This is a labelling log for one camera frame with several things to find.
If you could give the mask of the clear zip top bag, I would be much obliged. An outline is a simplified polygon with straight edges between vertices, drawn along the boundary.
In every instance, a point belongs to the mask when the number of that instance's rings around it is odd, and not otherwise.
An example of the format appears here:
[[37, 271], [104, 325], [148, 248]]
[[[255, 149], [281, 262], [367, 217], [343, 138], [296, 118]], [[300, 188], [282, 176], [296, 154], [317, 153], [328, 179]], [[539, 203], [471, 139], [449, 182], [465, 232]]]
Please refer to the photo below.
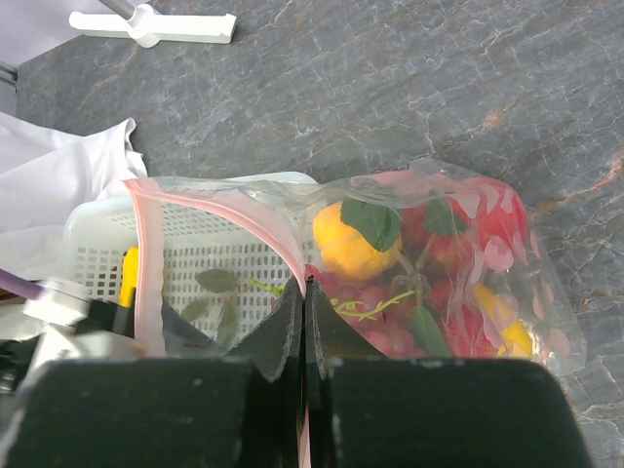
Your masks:
[[393, 358], [523, 359], [557, 376], [587, 344], [518, 193], [420, 161], [326, 184], [173, 176], [127, 182], [135, 330], [154, 356], [232, 348], [286, 287], [318, 285], [329, 317]]

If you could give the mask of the orange fruit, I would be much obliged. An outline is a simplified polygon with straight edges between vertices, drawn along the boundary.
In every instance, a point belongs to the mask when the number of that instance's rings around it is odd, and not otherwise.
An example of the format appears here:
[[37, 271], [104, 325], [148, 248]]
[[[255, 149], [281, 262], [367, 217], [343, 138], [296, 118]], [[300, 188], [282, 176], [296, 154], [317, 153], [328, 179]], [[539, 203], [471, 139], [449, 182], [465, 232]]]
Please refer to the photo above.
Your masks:
[[355, 228], [340, 219], [341, 202], [322, 209], [313, 221], [313, 235], [326, 271], [342, 280], [366, 282], [378, 277], [398, 262], [403, 240], [380, 252]]

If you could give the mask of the purple grape bunch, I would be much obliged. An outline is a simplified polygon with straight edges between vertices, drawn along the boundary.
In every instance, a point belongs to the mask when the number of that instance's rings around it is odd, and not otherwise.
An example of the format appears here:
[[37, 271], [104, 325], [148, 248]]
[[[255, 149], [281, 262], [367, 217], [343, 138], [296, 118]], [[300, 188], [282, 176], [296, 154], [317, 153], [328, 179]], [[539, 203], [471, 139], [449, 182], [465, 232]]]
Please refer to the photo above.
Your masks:
[[318, 281], [337, 317], [377, 351], [390, 358], [425, 358], [429, 354], [410, 331], [413, 292], [390, 286], [366, 286], [340, 280], [335, 273], [307, 264], [305, 274]]

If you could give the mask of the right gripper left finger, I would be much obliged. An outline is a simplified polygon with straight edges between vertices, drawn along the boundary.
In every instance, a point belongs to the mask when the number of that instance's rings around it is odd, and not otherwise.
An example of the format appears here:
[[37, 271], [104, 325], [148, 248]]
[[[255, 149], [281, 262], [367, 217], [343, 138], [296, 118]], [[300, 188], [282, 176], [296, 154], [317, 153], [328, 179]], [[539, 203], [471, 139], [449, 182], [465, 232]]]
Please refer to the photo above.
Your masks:
[[61, 360], [11, 401], [5, 467], [295, 467], [303, 299], [212, 359]]

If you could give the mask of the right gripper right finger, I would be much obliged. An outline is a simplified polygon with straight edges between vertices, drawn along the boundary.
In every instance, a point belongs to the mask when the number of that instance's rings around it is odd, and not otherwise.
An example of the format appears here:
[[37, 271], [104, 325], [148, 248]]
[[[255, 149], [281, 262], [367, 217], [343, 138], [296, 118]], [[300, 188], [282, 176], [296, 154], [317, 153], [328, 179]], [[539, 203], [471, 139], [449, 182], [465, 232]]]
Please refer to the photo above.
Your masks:
[[554, 376], [522, 360], [381, 355], [316, 281], [304, 302], [315, 467], [588, 467]]

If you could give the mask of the yellow mango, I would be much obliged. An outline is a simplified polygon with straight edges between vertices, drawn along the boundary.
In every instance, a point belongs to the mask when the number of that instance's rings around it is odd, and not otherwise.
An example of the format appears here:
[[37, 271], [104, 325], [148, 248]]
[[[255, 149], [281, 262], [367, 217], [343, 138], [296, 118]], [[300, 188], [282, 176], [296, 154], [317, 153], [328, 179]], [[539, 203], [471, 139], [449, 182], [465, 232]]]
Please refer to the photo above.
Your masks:
[[133, 246], [126, 252], [122, 262], [121, 289], [119, 294], [119, 304], [122, 307], [131, 308], [133, 305], [137, 287], [138, 263], [139, 249], [138, 246]]
[[475, 287], [475, 298], [484, 316], [486, 338], [497, 358], [530, 359], [532, 340], [519, 319], [519, 304], [508, 293], [495, 293], [483, 284]]

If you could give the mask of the red lychee bunch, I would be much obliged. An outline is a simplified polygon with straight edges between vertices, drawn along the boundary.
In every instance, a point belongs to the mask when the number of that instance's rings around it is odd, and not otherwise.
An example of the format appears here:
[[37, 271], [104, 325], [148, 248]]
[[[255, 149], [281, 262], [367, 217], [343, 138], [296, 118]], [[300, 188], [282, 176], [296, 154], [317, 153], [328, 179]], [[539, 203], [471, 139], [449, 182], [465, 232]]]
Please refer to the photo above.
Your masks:
[[484, 316], [469, 291], [473, 231], [445, 198], [429, 195], [401, 209], [352, 197], [339, 202], [341, 221], [358, 230], [377, 251], [390, 250], [398, 236], [403, 240], [392, 268], [366, 282], [343, 281], [413, 292], [409, 330], [428, 357], [496, 357], [486, 338]]

